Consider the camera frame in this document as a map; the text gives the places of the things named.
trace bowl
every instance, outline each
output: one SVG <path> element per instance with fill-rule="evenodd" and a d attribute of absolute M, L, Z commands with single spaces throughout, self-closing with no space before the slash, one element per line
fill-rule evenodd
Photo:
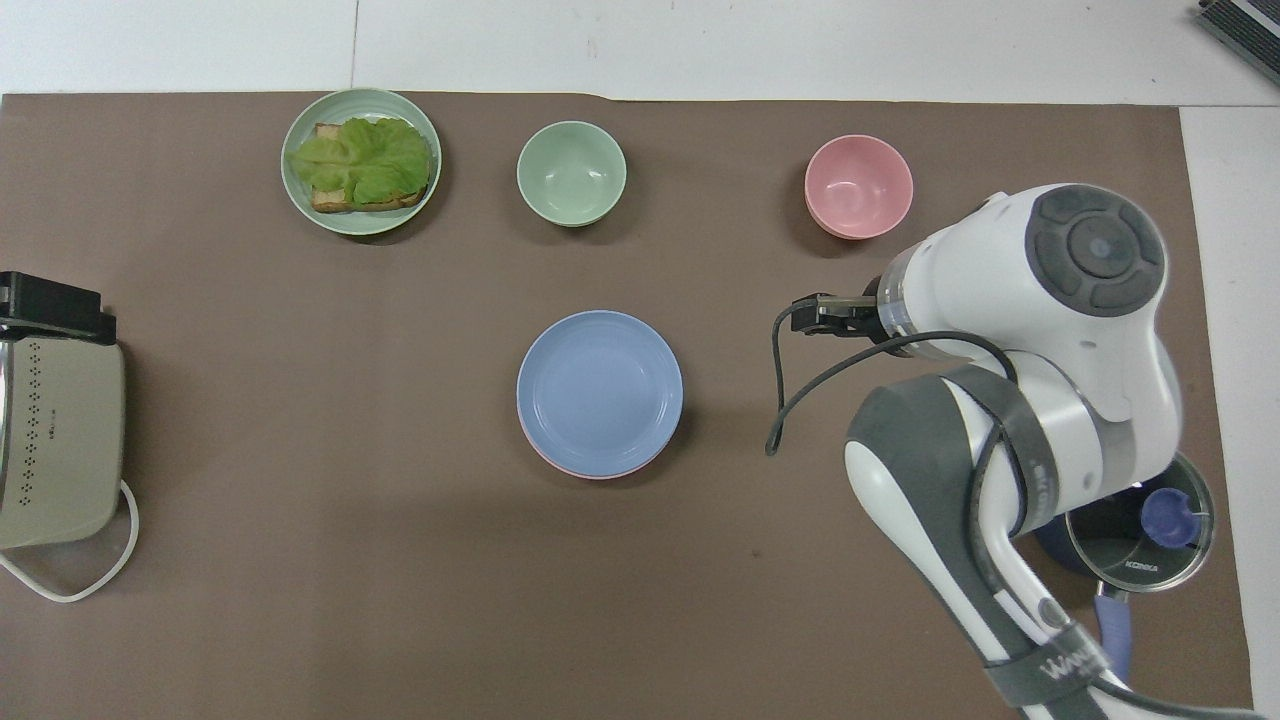
<path fill-rule="evenodd" d="M 431 154 L 431 174 L 426 181 L 426 192 L 417 205 L 375 213 L 320 213 L 311 208 L 311 186 L 302 182 L 293 172 L 287 155 L 315 135 L 316 123 L 342 124 L 351 118 L 365 118 L 370 122 L 399 118 L 413 126 L 413 129 L 422 136 Z M 280 147 L 280 179 L 284 181 L 284 190 L 293 205 L 315 224 L 342 234 L 376 234 L 407 223 L 426 205 L 440 182 L 442 160 L 440 137 L 417 105 L 387 90 L 357 87 L 325 95 L 293 120 Z"/>
<path fill-rule="evenodd" d="M 605 480 L 648 465 L 684 407 L 680 364 L 644 322 L 613 310 L 563 318 L 529 347 L 516 378 L 525 437 L 558 470 Z"/>
<path fill-rule="evenodd" d="M 613 209 L 627 161 L 613 137 L 581 120 L 552 123 L 525 142 L 516 184 L 529 208 L 563 227 L 589 225 Z"/>
<path fill-rule="evenodd" d="M 869 135 L 837 137 L 813 154 L 804 174 L 804 200 L 822 229 L 864 240 L 895 227 L 911 208 L 914 183 L 906 160 Z"/>

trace white power cord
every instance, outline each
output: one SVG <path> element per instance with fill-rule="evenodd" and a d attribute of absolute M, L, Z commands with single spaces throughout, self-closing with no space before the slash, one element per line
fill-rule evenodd
<path fill-rule="evenodd" d="M 124 568 L 124 564 L 129 560 L 129 556 L 133 555 L 133 546 L 138 543 L 138 503 L 137 501 L 133 500 L 133 492 L 129 489 L 129 484 L 125 483 L 123 479 L 120 480 L 120 492 L 124 493 L 124 500 L 125 502 L 129 503 L 129 542 L 124 543 L 124 552 L 120 553 L 120 559 L 115 561 L 115 565 L 110 570 L 108 570 L 105 575 L 99 578 L 97 582 L 95 582 L 92 585 L 82 589 L 76 594 L 58 594 L 46 588 L 45 585 L 37 583 L 35 578 L 32 578 L 31 575 L 23 573 L 18 566 L 10 562 L 9 559 L 4 556 L 4 553 L 0 553 L 0 565 L 3 565 L 5 570 L 13 573 L 13 577 L 22 580 L 22 584 L 36 591 L 46 600 L 51 600 L 54 602 L 64 602 L 64 603 L 76 602 L 77 600 L 84 600 L 86 597 L 93 594 L 95 592 L 97 592 L 99 588 L 101 588 L 111 578 L 114 578 L 116 573 L 120 571 L 122 568 Z"/>

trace velcro strap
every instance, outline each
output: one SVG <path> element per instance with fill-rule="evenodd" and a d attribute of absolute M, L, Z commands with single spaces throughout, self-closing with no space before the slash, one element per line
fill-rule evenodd
<path fill-rule="evenodd" d="M 1107 667 L 1102 648 L 1071 623 L 1032 652 L 986 670 L 1010 707 L 1027 707 L 1066 697 L 1089 685 Z"/>
<path fill-rule="evenodd" d="M 960 386 L 1009 438 L 1009 454 L 1016 468 L 1018 482 L 1023 486 L 1025 503 L 1021 523 L 1014 534 L 1020 536 L 1047 524 L 1057 509 L 1057 462 L 1044 428 L 1027 397 L 1016 384 L 977 365 L 963 365 L 942 373 L 942 377 Z"/>

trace blue plate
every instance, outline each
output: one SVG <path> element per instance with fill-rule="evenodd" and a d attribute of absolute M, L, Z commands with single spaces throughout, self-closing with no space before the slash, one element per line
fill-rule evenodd
<path fill-rule="evenodd" d="M 534 450 L 580 478 L 609 479 L 657 457 L 676 432 L 685 387 L 662 336 L 612 310 L 559 320 L 520 365 L 516 411 Z"/>

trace sandwich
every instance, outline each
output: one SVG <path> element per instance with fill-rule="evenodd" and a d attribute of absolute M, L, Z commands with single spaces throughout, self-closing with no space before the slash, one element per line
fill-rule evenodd
<path fill-rule="evenodd" d="M 311 208 L 319 213 L 412 208 L 431 176 L 426 142 L 399 118 L 316 123 L 315 136 L 285 156 L 311 186 Z"/>

